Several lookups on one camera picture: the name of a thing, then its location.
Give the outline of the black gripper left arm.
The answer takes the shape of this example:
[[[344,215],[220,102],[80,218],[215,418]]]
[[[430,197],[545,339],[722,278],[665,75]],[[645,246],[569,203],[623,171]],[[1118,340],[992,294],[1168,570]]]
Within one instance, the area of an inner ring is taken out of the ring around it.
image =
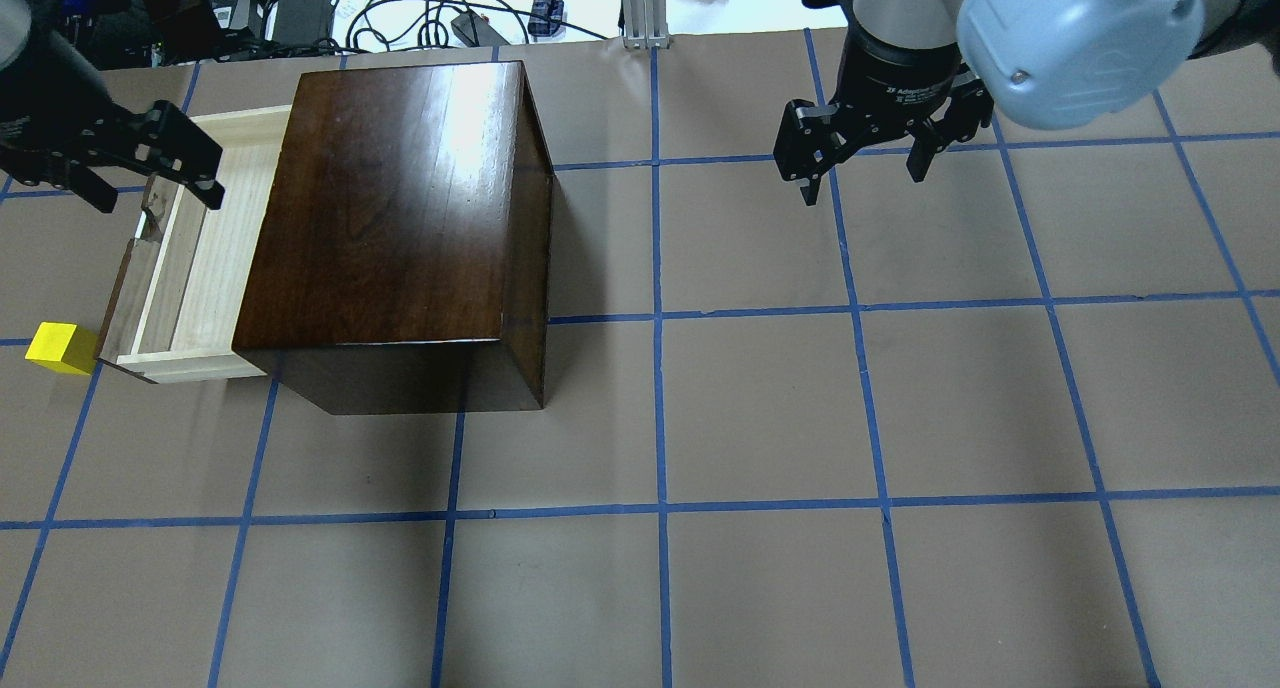
[[[109,168],[177,183],[209,210],[221,208],[221,146],[168,100],[132,113],[113,105],[100,73],[84,63],[14,63],[3,69],[3,170],[17,182],[40,174],[114,214],[119,193],[78,159],[50,159],[95,127],[95,156]]]

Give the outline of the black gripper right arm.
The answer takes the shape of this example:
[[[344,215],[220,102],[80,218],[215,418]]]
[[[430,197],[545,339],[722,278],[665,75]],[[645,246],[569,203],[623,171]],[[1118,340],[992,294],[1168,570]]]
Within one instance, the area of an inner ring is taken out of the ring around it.
[[[850,28],[835,105],[794,98],[783,106],[773,147],[780,176],[796,183],[812,208],[823,176],[850,159],[850,141],[865,147],[909,133],[908,173],[911,182],[924,182],[938,153],[991,127],[995,100],[982,79],[960,78],[965,66],[954,41],[901,47]]]

